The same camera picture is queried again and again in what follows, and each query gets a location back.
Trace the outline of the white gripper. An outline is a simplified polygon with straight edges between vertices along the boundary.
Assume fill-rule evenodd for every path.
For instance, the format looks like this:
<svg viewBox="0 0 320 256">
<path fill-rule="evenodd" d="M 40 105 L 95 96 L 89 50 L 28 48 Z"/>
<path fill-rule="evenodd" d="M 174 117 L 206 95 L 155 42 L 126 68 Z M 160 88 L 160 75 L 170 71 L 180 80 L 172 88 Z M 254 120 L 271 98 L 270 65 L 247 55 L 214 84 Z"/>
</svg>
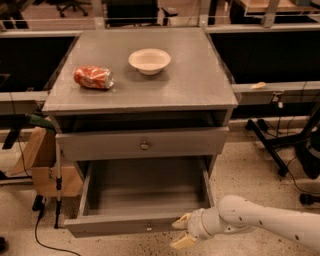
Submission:
<svg viewBox="0 0 320 256">
<path fill-rule="evenodd" d="M 170 246 L 173 249 L 184 249 L 195 245 L 197 239 L 207 240 L 212 238 L 219 230 L 219 213 L 213 208 L 198 209 L 194 212 L 185 213 L 182 217 L 172 223 L 175 229 L 185 230 L 188 232 L 181 233 L 175 238 Z"/>
</svg>

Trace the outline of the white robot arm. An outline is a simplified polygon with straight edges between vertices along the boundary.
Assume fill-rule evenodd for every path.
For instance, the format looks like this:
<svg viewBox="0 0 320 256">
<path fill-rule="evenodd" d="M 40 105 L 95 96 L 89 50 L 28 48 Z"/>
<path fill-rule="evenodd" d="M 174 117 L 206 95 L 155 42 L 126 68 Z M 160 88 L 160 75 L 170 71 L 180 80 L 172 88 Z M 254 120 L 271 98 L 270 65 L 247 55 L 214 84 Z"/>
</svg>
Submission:
<svg viewBox="0 0 320 256">
<path fill-rule="evenodd" d="M 182 249 L 217 234 L 235 234 L 258 227 L 320 251 L 320 215 L 265 207 L 243 197 L 227 195 L 215 207 L 184 214 L 172 226 L 183 230 L 170 246 Z"/>
</svg>

